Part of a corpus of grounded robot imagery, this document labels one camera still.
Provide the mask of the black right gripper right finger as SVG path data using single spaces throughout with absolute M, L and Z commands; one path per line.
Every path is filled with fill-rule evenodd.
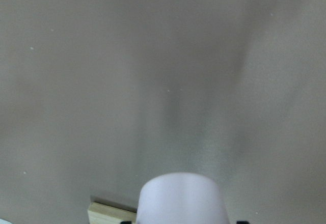
M 236 224 L 248 224 L 248 221 L 240 220 L 237 221 Z

